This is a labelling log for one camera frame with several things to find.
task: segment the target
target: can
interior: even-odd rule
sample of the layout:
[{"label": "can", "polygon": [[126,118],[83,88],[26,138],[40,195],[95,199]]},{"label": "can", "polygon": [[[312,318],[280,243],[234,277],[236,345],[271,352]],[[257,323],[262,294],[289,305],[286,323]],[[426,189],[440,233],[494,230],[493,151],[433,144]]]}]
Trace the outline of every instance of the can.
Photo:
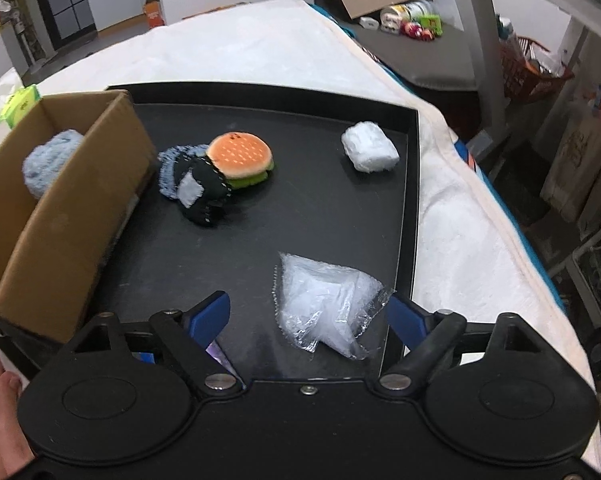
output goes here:
[{"label": "can", "polygon": [[413,0],[406,4],[392,5],[381,10],[381,22],[387,20],[385,16],[398,16],[402,22],[415,22],[426,14],[433,14],[434,7],[427,0]]}]

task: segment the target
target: blue fabric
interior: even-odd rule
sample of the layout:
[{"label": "blue fabric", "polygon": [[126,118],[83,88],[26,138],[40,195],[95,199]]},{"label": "blue fabric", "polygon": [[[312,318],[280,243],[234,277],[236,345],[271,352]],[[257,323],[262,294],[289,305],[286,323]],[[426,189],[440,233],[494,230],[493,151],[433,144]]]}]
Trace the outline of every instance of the blue fabric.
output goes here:
[{"label": "blue fabric", "polygon": [[138,352],[138,358],[144,363],[150,363],[155,365],[156,361],[154,360],[154,354],[149,352]]},{"label": "blue fabric", "polygon": [[198,146],[174,146],[158,154],[158,160],[162,163],[158,173],[158,187],[161,195],[176,200],[178,198],[178,186],[174,182],[174,163],[181,153],[187,155],[205,156],[207,153],[207,144]]},{"label": "blue fabric", "polygon": [[83,139],[76,130],[66,130],[36,146],[23,161],[24,184],[36,200],[40,200],[58,178]]}]

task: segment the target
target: orange basket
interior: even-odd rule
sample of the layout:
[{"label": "orange basket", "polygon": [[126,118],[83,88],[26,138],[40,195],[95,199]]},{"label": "orange basket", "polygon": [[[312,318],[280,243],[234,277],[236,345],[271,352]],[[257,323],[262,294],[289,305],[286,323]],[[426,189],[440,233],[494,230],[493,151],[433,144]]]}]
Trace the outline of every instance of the orange basket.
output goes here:
[{"label": "orange basket", "polygon": [[[530,46],[538,45],[543,50],[548,50],[538,41],[531,38],[519,36],[519,43],[523,55],[526,56]],[[532,68],[527,61],[519,60],[514,54],[501,44],[501,62],[503,64],[503,83],[505,85],[505,96],[517,103],[533,103],[548,95],[560,92],[565,81],[572,79],[574,73],[565,67],[565,72],[561,77],[551,75],[541,75]]]}]

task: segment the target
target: orange box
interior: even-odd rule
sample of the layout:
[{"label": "orange box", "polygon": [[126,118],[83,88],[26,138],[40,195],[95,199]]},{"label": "orange box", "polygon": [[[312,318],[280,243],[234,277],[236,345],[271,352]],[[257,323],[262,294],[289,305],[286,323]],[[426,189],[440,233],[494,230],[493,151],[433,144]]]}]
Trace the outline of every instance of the orange box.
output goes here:
[{"label": "orange box", "polygon": [[149,23],[149,28],[160,27],[165,25],[163,16],[160,13],[160,2],[158,0],[152,0],[145,4],[145,15]]}]

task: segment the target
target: floor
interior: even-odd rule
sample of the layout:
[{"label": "floor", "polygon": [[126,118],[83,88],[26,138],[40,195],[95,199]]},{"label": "floor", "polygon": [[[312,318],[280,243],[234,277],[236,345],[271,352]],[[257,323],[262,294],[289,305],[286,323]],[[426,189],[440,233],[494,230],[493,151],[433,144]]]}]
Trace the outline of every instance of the floor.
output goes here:
[{"label": "floor", "polygon": [[39,83],[87,56],[91,56],[113,44],[145,34],[148,30],[149,26],[145,20],[143,20],[140,23],[133,23],[129,27],[119,28],[111,32],[106,32],[105,34],[102,32],[100,34],[97,32],[87,34],[86,36],[61,47],[56,55],[36,72],[26,73],[23,76],[23,82],[26,85]]}]

